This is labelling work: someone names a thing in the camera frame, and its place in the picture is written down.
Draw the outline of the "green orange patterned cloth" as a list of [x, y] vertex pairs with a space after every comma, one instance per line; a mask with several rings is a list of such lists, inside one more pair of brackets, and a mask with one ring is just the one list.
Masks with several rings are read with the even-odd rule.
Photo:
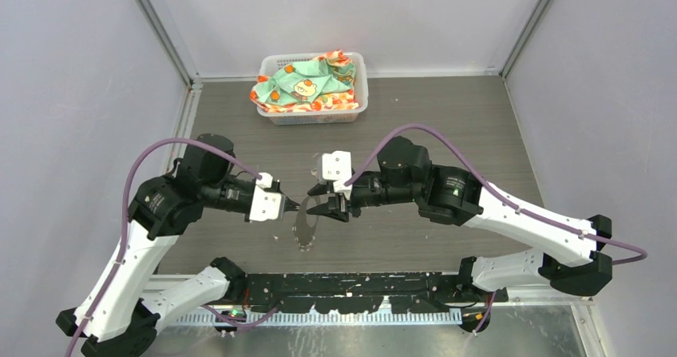
[[357, 109], [356, 75], [354, 62], [335, 50], [308, 61], [287, 63], [271, 76], [258, 76], [249, 98], [265, 113]]

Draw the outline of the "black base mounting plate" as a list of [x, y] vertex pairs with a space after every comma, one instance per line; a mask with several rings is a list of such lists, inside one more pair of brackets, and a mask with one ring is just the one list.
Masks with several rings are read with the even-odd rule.
[[254, 312], [374, 313], [387, 303], [394, 314], [442, 313], [452, 307], [488, 303], [490, 294], [441, 272], [257, 273], [213, 301], [243, 305]]

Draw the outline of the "large metal keyring holder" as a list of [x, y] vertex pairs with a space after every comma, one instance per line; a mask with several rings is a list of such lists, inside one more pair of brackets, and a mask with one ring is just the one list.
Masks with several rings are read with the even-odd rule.
[[295, 217], [295, 223], [292, 226], [292, 233], [295, 242], [301, 252], [310, 251], [315, 242], [315, 232], [319, 223], [319, 217], [309, 215], [307, 209], [309, 203], [319, 204], [320, 199], [317, 196], [307, 196], [299, 206], [299, 210]]

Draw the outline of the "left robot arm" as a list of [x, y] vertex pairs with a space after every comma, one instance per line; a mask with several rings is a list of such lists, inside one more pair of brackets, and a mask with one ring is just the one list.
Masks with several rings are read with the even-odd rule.
[[270, 174], [242, 166], [233, 142], [207, 133], [185, 141], [172, 169], [133, 188], [125, 184], [121, 238], [83, 303], [61, 311], [58, 327], [70, 338], [66, 354], [138, 356], [178, 318], [221, 299], [238, 303], [247, 290], [244, 270], [227, 258], [156, 294], [145, 292], [159, 263], [207, 208], [234, 212], [247, 222], [279, 220], [299, 204]]

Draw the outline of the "white plastic basket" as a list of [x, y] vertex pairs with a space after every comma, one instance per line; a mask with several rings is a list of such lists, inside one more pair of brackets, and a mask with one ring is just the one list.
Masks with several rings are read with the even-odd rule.
[[[358, 102], [357, 109], [309, 113], [265, 113], [259, 106], [257, 106], [257, 112], [259, 115], [268, 118], [276, 125], [309, 125], [354, 121], [360, 113], [366, 110], [368, 105], [369, 92], [366, 80], [366, 66], [361, 54], [355, 52], [347, 52], [344, 54], [354, 62], [357, 70], [354, 83], [355, 99]], [[261, 63], [259, 76], [271, 76], [276, 71], [284, 67], [287, 63], [293, 61], [308, 61], [319, 55], [322, 54], [278, 54], [268, 56], [264, 58]]]

